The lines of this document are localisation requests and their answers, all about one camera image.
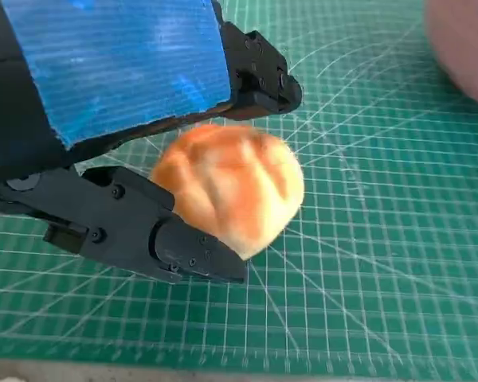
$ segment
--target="black bracket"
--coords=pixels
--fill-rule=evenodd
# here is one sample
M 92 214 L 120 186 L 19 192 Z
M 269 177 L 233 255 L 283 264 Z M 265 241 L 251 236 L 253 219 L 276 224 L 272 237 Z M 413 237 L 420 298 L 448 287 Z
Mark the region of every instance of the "black bracket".
M 0 211 L 49 222 L 45 241 L 169 283 L 182 273 L 243 282 L 246 264 L 172 212 L 171 193 L 123 167 L 74 167 L 0 185 Z
M 244 120 L 286 114 L 297 109 L 303 92 L 288 74 L 285 57 L 257 31 L 243 33 L 223 21 L 213 0 L 232 87 L 232 107 L 221 116 Z

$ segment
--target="bun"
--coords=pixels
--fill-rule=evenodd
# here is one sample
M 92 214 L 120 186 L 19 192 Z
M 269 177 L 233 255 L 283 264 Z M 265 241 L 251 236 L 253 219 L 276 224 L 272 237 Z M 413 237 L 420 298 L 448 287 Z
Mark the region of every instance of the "bun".
M 280 138 L 248 126 L 202 125 L 182 134 L 151 172 L 174 212 L 242 259 L 266 248 L 297 214 L 304 177 Z

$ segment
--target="gray surface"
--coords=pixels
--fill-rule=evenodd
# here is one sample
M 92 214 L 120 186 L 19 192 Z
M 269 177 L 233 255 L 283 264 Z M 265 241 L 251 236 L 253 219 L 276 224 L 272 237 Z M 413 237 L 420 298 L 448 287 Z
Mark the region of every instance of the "gray surface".
M 0 361 L 0 379 L 16 376 L 27 382 L 281 382 L 292 379 L 175 372 L 149 368 L 118 368 L 90 364 Z M 321 381 L 294 379 L 297 382 Z

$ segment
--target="blurry object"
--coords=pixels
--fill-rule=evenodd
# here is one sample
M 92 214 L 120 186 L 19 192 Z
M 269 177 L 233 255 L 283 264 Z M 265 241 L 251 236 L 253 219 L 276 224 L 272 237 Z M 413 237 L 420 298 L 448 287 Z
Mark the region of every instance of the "blurry object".
M 248 126 L 202 125 L 174 141 L 151 180 L 174 194 L 185 222 L 248 259 L 266 248 L 304 199 L 296 156 Z
M 442 68 L 478 102 L 478 0 L 427 0 L 425 12 Z

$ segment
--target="grid line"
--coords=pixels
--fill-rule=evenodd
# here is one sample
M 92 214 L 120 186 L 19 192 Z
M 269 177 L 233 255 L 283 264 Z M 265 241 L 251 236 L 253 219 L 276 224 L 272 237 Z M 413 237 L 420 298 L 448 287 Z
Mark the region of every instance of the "grid line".
M 296 152 L 300 211 L 244 285 L 132 277 L 0 216 L 0 357 L 478 380 L 478 104 L 439 69 L 423 0 L 221 4 L 303 85 L 293 113 L 252 121 Z M 148 176 L 182 131 L 78 170 Z

